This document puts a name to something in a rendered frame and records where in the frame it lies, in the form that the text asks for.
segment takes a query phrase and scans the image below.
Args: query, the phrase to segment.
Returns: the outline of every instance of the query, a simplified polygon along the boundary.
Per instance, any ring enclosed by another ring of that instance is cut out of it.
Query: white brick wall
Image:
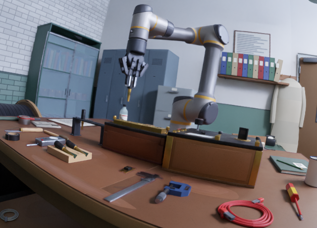
[[[37,26],[55,23],[100,41],[110,0],[0,0],[0,71],[28,75]]]

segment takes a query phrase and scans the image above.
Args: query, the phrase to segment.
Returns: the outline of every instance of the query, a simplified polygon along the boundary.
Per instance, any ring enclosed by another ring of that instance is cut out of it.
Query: coiled red cable
[[[230,212],[232,215],[235,216],[235,218],[233,220],[231,220],[231,222],[238,224],[238,225],[241,225],[241,226],[257,227],[257,228],[267,227],[267,226],[271,225],[273,220],[274,220],[273,214],[266,206],[263,205],[262,202],[264,199],[259,198],[259,200],[261,201],[261,203],[253,203],[252,201],[246,201],[246,200],[237,200],[237,201],[225,202],[218,207],[218,213],[220,214],[221,218],[225,218],[226,215],[224,213]],[[233,206],[255,208],[255,209],[258,209],[259,211],[261,211],[263,213],[263,215],[256,220],[243,219],[241,217],[238,217],[236,214],[234,214],[230,210],[230,207],[233,207]]]

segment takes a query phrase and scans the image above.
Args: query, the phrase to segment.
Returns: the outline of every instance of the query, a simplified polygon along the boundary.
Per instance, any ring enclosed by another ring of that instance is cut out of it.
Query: brick wall
[[[0,72],[28,75],[38,25],[52,22],[100,41],[109,1],[0,0]]]
[[[24,99],[27,77],[0,72],[0,103],[13,103]]]

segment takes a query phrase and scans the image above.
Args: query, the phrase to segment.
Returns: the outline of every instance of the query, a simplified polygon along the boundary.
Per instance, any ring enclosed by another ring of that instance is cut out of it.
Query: white bottle
[[[119,119],[128,121],[128,110],[127,110],[127,105],[124,104],[123,108],[121,108],[120,113],[119,113]]]

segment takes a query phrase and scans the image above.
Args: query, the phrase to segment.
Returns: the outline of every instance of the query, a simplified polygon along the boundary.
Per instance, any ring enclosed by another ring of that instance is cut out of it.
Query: green cabinet
[[[71,118],[90,113],[101,43],[55,24],[38,27],[25,98],[43,117]]]

